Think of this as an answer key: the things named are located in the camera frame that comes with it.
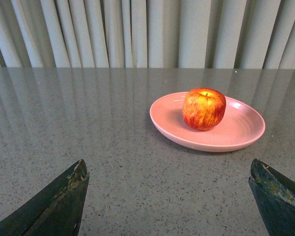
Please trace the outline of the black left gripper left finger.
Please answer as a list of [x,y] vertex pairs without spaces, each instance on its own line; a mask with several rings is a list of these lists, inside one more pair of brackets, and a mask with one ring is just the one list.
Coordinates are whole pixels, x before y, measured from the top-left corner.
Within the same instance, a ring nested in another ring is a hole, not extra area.
[[0,236],[78,235],[88,184],[81,159],[0,221]]

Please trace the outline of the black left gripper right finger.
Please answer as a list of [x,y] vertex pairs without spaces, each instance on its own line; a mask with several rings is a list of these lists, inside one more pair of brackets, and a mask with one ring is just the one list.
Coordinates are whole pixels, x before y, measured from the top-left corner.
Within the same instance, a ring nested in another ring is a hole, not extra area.
[[249,186],[270,236],[295,236],[295,182],[254,159]]

